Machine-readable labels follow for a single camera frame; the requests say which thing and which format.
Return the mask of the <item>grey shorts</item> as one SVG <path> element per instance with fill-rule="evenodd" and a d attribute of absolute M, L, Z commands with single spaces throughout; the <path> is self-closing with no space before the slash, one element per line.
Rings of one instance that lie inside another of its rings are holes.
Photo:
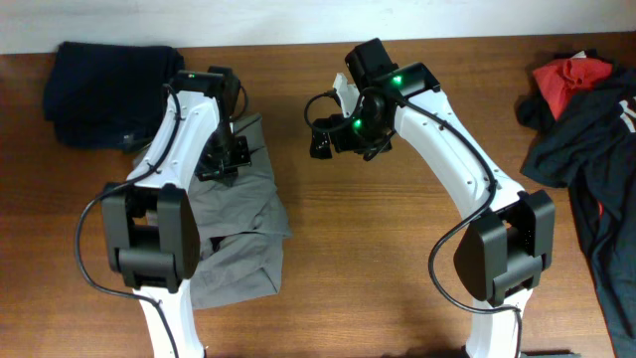
<path fill-rule="evenodd" d="M 226 185 L 191 180 L 189 200 L 201 237 L 200 260 L 191 278 L 196 310 L 279 293 L 283 241 L 292 236 L 278 196 L 262 132 L 262 115 L 236 124 L 246 137 L 251 164 Z"/>

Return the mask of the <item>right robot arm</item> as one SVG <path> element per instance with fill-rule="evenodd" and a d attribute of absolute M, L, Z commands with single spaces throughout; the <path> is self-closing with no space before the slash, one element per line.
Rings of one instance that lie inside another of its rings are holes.
<path fill-rule="evenodd" d="M 527 192 L 500 169 L 422 63 L 351 69 L 324 94 L 340 110 L 308 123 L 311 156 L 352 151 L 370 161 L 395 136 L 413 147 L 460 215 L 434 244 L 427 270 L 439 293 L 472 315 L 464 356 L 522 356 L 525 308 L 553 260 L 550 196 Z"/>

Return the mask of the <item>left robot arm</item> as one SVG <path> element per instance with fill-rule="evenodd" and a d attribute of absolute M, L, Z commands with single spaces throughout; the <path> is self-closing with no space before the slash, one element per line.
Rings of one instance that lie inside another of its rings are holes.
<path fill-rule="evenodd" d="M 156 357 L 203 357 L 190 279 L 200 234 L 188 191 L 193 179 L 231 184 L 251 163 L 233 116 L 242 89 L 229 68 L 178 72 L 166 85 L 165 114 L 147 152 L 99 200 L 110 268 L 144 312 Z"/>

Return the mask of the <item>folded navy blue garment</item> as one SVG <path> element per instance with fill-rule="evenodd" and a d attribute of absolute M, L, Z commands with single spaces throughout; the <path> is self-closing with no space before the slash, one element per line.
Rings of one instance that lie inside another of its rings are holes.
<path fill-rule="evenodd" d="M 169 46 L 63 42 L 44 89 L 45 120 L 64 145 L 133 151 L 154 138 L 164 86 L 184 68 Z"/>

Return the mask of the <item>red garment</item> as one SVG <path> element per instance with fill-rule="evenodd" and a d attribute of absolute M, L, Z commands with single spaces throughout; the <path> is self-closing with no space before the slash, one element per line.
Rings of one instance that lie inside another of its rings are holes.
<path fill-rule="evenodd" d="M 557 59 L 533 70 L 533 77 L 555 120 L 572 98 L 593 90 L 612 74 L 613 66 L 595 58 Z"/>

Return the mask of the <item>black printed t-shirt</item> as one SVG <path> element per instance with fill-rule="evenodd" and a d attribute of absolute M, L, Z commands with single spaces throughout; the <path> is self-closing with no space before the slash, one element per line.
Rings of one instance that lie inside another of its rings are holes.
<path fill-rule="evenodd" d="M 613 352 L 617 357 L 632 357 L 635 70 L 606 60 L 595 50 L 557 54 L 550 62 L 569 58 L 595 58 L 611 64 L 613 71 L 594 89 L 577 93 L 558 120 L 543 99 L 532 72 L 536 90 L 521 100 L 516 116 L 539 138 L 531 146 L 521 172 L 542 185 L 567 189 L 579 245 L 591 272 Z"/>

